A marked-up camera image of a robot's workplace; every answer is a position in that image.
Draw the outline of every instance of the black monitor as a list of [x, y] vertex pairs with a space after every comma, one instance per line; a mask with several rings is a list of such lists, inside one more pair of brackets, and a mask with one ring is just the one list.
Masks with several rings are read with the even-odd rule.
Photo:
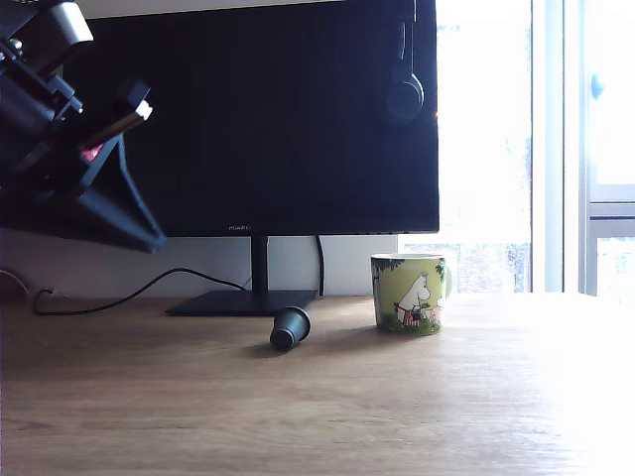
[[268, 236], [439, 231], [436, 5], [418, 3], [425, 101], [406, 124], [385, 110], [404, 53], [394, 0], [89, 21], [94, 44], [64, 76], [87, 110], [107, 107], [130, 75], [152, 87], [155, 112], [126, 134], [126, 155], [166, 234], [252, 237], [252, 293], [212, 293], [174, 313], [269, 314], [311, 300], [269, 292]]

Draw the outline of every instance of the mug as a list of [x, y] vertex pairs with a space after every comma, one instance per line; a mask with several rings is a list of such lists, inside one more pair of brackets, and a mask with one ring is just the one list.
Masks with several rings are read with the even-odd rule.
[[451, 273], [443, 255], [371, 257], [375, 319], [389, 332], [431, 335], [441, 331]]

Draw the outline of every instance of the mug handle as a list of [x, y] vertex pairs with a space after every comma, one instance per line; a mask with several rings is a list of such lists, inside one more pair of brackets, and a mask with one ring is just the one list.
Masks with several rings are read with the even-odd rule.
[[448, 299], [454, 289], [454, 278], [452, 277], [452, 269], [449, 265], [445, 265], [445, 272], [447, 273], [445, 277], [445, 298]]

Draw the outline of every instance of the black headphones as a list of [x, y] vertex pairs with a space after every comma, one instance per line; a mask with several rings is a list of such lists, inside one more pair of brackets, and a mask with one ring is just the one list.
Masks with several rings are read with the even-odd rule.
[[405, 126], [419, 115], [424, 106], [424, 88], [414, 71], [414, 35], [417, 21], [417, 0], [409, 0], [408, 13], [399, 12], [399, 49], [391, 68], [390, 87], [385, 100], [386, 121], [393, 126]]

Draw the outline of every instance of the headphone ear cup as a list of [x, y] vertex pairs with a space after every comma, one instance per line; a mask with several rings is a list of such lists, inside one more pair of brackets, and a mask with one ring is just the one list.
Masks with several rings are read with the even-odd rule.
[[424, 97], [424, 88], [414, 74], [407, 80], [393, 80], [386, 97], [388, 123], [405, 126], [414, 121], [424, 106]]

